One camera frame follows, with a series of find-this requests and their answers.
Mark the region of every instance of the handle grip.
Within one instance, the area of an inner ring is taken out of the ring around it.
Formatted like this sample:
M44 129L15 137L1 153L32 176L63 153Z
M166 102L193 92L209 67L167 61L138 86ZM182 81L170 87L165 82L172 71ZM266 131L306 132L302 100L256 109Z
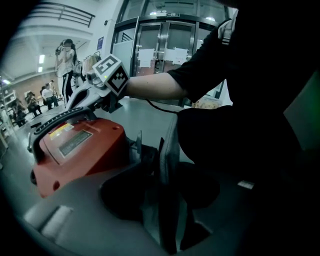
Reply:
M96 115L93 111L88 107L75 107L70 110L67 110L63 113L58 114L57 116L51 118L49 121L45 122L44 124L40 125L33 133L32 136L32 153L34 155L34 159L37 163L41 161L41 159L45 156L45 153L40 148L40 140L53 128L57 127L58 125L66 122L72 118L75 118L80 115L86 115L88 120L95 120L97 119Z

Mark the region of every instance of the gray floor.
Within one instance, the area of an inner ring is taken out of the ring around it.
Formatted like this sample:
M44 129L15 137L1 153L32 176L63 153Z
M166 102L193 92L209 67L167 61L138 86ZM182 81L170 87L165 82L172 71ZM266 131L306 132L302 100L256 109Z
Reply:
M110 114L101 109L96 110L96 115L110 119L124 127L128 138L135 140L138 132L142 131L142 143L155 148L159 147L160 138L166 132L173 113L159 111L140 99L124 98L121 100L123 107ZM164 109L179 111L180 107L157 104ZM33 155L27 151L28 133L34 123L45 122L59 112L63 106L55 107L43 113L19 128L15 135L9 138L9 148L1 159L3 169L0 171L0 182L14 212L22 216L30 207L41 200L37 187L30 182L30 172L35 164ZM190 161L181 152L182 161Z

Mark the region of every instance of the glass door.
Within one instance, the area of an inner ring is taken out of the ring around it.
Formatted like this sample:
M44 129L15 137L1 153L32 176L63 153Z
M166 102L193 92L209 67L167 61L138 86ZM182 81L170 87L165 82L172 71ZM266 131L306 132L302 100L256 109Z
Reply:
M195 25L165 21L140 24L133 74L145 76L177 69L192 57ZM183 100L159 100L161 103L181 106Z
M155 74L161 26L161 22L139 26L133 62L133 74L136 77Z

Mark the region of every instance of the black sleeve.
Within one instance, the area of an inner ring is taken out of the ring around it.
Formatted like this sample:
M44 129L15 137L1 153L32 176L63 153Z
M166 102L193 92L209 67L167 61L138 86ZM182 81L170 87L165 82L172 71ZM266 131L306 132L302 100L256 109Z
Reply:
M196 102L226 78L223 50L218 28L215 28L188 62L167 73L188 92L188 98Z

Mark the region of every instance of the display screen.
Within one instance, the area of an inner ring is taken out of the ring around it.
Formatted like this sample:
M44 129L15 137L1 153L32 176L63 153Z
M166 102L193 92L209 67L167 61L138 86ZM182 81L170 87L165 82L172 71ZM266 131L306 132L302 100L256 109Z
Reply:
M61 154L66 157L72 150L87 140L90 136L92 136L92 133L85 130L78 132L75 136L59 147Z

